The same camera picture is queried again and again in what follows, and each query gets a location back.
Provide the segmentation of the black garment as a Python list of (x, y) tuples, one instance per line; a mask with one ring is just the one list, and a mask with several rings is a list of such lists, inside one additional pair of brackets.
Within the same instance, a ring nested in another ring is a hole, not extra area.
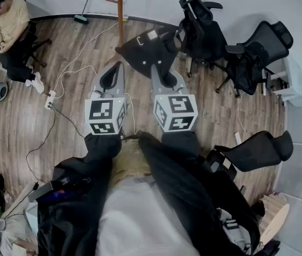
[(150, 78), (151, 67), (155, 65), (158, 73), (165, 75), (171, 68), (177, 49), (174, 37), (177, 28), (166, 26), (150, 29), (116, 47), (115, 51), (137, 72)]

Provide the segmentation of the person's torso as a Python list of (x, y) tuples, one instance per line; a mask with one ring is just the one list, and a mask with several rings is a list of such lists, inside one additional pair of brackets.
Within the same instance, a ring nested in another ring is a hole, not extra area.
[(38, 256), (249, 256), (260, 241), (257, 219), (225, 172), (201, 182), (161, 139), (138, 145), (150, 175), (114, 188), (70, 180), (38, 204)]

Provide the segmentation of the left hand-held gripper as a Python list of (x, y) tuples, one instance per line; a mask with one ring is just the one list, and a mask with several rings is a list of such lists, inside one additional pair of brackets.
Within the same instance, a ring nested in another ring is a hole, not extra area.
[(85, 123), (93, 135), (119, 134), (126, 117), (126, 98), (100, 91), (125, 92), (124, 64), (112, 62), (93, 80), (95, 90), (85, 100)]

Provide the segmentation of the person's right forearm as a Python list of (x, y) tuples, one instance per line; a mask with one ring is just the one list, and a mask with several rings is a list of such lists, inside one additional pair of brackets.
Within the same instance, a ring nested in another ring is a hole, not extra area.
[(212, 174), (208, 154), (203, 155), (196, 133), (192, 131), (165, 132), (162, 144), (177, 163), (201, 182), (206, 182)]

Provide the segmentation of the person's left forearm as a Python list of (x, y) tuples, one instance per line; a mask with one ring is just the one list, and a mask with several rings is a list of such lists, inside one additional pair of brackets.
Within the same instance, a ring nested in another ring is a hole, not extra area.
[(52, 179), (79, 180), (89, 177), (95, 185), (106, 189), (112, 173), (113, 158), (122, 148), (121, 138), (118, 134), (88, 134), (84, 142), (87, 154), (84, 157), (71, 157), (61, 161), (54, 167)]

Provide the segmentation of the white desk right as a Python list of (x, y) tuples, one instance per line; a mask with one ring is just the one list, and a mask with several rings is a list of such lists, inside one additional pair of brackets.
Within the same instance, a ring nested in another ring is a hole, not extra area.
[(288, 55), (267, 66), (272, 83), (275, 80), (284, 81), (287, 87), (274, 89), (272, 93), (281, 97), (283, 102), (290, 102), (295, 107), (302, 107), (302, 68), (298, 62)]

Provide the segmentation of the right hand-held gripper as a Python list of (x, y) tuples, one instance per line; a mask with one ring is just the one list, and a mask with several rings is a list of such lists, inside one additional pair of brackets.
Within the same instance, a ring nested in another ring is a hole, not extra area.
[(185, 80), (176, 71), (162, 78), (151, 66), (153, 115), (164, 133), (190, 131), (197, 119), (195, 95), (185, 88)]

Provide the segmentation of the green broom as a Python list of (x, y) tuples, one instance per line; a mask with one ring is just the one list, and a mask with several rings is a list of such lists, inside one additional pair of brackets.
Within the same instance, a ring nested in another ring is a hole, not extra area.
[(74, 21), (82, 23), (82, 24), (88, 24), (87, 18), (84, 16), (86, 7), (88, 5), (89, 0), (86, 0), (85, 5), (83, 7), (82, 13), (81, 14), (76, 14), (74, 15)]

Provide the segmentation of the wooden pole stand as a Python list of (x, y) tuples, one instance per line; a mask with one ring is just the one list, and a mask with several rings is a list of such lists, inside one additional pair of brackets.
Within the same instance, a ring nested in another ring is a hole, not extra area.
[(124, 44), (124, 35), (123, 35), (123, 22), (124, 22), (123, 0), (105, 0), (105, 1), (117, 4), (119, 46), (122, 46)]

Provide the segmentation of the grey box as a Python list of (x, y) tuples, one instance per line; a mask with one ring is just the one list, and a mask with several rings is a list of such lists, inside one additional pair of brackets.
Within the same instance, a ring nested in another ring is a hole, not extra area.
[(37, 189), (33, 189), (33, 191), (28, 195), (29, 202), (32, 203), (37, 201), (38, 198), (46, 195), (47, 193), (53, 190), (53, 181), (50, 181), (42, 186), (39, 186)]

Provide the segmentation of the light wooden board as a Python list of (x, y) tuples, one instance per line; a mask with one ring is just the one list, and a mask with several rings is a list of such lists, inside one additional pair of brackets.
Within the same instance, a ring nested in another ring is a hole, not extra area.
[(285, 204), (281, 208), (270, 207), (265, 209), (265, 215), (259, 224), (259, 246), (265, 246), (279, 232), (287, 218), (289, 209), (289, 204)]

